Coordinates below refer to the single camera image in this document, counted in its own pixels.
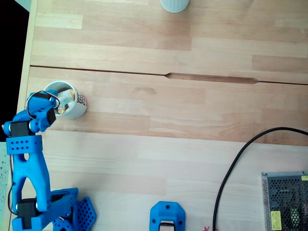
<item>yellow label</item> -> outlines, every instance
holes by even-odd
[[[282,230],[280,211],[273,211],[270,213],[270,215],[271,215],[271,229]]]

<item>white cylinder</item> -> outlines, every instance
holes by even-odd
[[[160,3],[167,11],[178,13],[188,6],[189,0],[160,0]]]
[[[56,90],[57,92],[62,92],[68,89],[72,89],[75,93],[75,101],[73,105],[69,107],[63,114],[58,113],[57,109],[55,109],[54,112],[58,117],[76,119],[81,117],[88,107],[87,98],[84,93],[79,92],[73,85],[65,81],[54,81],[48,84],[44,90]]]

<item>wooden table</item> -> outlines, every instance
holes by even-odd
[[[158,0],[32,0],[18,111],[59,79],[89,101],[43,134],[52,189],[90,196],[94,230],[148,230],[159,200],[207,230],[242,142],[308,130],[307,13],[305,0],[191,0],[178,14]],[[257,142],[225,188],[219,231],[264,230],[261,172],[308,169],[306,137]],[[35,196],[29,180],[23,193]],[[2,230],[9,220],[6,208]]]

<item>power supply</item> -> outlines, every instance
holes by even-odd
[[[308,171],[262,173],[266,231],[308,231]]]

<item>blue robotic arm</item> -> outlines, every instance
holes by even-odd
[[[56,120],[54,108],[60,103],[57,92],[49,90],[32,93],[27,110],[19,112],[3,125],[7,136],[7,154],[11,159],[12,209],[14,231],[41,231],[53,222],[54,231],[88,231],[96,220],[96,213],[88,197],[77,201],[78,188],[51,192],[50,178],[43,156],[42,136]],[[22,188],[29,178],[36,198],[22,199]]]

